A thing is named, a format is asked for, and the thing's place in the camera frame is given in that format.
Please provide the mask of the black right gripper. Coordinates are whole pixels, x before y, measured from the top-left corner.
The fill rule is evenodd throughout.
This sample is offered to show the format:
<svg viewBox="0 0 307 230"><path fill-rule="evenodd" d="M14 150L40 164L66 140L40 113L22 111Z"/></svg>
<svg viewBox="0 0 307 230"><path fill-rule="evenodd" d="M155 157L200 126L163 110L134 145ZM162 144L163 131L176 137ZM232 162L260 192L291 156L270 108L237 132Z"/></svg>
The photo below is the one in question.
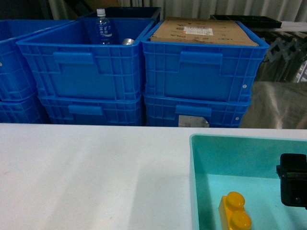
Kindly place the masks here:
<svg viewBox="0 0 307 230"><path fill-rule="evenodd" d="M283 153L276 166L280 178L281 202L289 207L307 205L307 156Z"/></svg>

